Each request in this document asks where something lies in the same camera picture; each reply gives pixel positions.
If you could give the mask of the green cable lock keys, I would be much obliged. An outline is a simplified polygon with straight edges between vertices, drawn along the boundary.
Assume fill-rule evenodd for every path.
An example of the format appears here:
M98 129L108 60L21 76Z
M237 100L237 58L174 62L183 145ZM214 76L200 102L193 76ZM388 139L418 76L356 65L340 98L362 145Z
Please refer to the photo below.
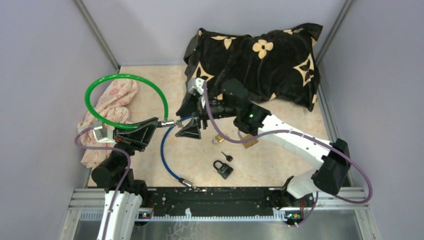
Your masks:
M175 122L175 126L176 126L176 127L178 127L178 128L183 128L183 127L184 127L184 124L182 123L182 121L181 121L181 120L177 120L177 121Z

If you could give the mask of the green cable lock loop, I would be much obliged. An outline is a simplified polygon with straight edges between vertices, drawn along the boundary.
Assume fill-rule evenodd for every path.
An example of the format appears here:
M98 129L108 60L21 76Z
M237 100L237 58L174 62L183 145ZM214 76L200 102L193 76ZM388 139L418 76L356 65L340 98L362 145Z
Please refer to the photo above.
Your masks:
M112 81L100 96L96 106L91 103L92 92L101 84ZM137 127L131 125L127 120L129 111L125 107L138 92L138 82L153 89L160 97L163 107L163 118L169 118L169 104L164 92L155 83L145 77L130 73L110 74L96 79L85 91L84 104L87 108L88 120L99 120L114 128L124 130L135 130Z

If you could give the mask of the small brass padlock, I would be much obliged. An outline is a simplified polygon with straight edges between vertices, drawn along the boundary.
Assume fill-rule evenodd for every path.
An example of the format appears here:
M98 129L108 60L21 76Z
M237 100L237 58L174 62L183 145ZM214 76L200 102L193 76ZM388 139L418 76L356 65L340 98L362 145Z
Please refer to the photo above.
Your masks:
M221 135L221 134L218 134L218 135L216 135L213 139L212 139L212 144L213 145L218 145L218 144L220 144L220 143L222 143L223 141L225 141L226 139L225 139L225 135Z

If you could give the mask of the large brass padlock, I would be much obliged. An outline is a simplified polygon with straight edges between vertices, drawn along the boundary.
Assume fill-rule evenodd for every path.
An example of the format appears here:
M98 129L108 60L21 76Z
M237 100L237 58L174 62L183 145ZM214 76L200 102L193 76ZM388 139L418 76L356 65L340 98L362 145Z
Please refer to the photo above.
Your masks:
M253 138L251 134L243 133L240 130L237 131L237 134L239 139L242 141L241 144L244 146L245 149L248 149L259 142L259 140Z

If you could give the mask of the black Kaijing padlock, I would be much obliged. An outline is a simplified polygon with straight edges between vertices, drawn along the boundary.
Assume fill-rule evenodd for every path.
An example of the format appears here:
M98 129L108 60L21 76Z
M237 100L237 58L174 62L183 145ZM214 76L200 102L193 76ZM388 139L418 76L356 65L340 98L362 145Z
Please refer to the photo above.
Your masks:
M220 161L220 160L215 160L213 162L213 167L216 169L217 173L223 178L223 179L227 179L234 171L234 169L229 166L228 164Z

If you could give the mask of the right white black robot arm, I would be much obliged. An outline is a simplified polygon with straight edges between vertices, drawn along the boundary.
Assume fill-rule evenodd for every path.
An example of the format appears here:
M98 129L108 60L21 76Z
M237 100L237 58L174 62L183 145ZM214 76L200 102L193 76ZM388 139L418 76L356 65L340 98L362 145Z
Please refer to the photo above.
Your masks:
M200 77L191 78L186 90L191 95L191 121L177 132L177 137L200 139L201 129L211 123L216 132L231 143L242 144L256 139L270 141L302 157L313 167L287 179L281 193L284 204L295 206L302 197L317 191L338 195L351 166L345 141L330 142L292 127L249 101L248 90L236 79L225 81L221 86L222 99L213 101L209 100L207 81ZM231 117L234 126L251 138L231 139L218 128L215 119Z

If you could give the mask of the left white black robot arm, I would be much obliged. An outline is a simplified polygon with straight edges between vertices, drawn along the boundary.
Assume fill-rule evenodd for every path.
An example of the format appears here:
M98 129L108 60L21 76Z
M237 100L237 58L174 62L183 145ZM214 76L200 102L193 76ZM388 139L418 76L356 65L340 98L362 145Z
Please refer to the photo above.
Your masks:
M99 240L130 239L138 208L150 200L146 182L134 178L131 157L145 151L160 125L157 117L132 124L130 129L108 130L101 121L93 125L95 140L112 144L110 155L91 173L97 187L105 190Z

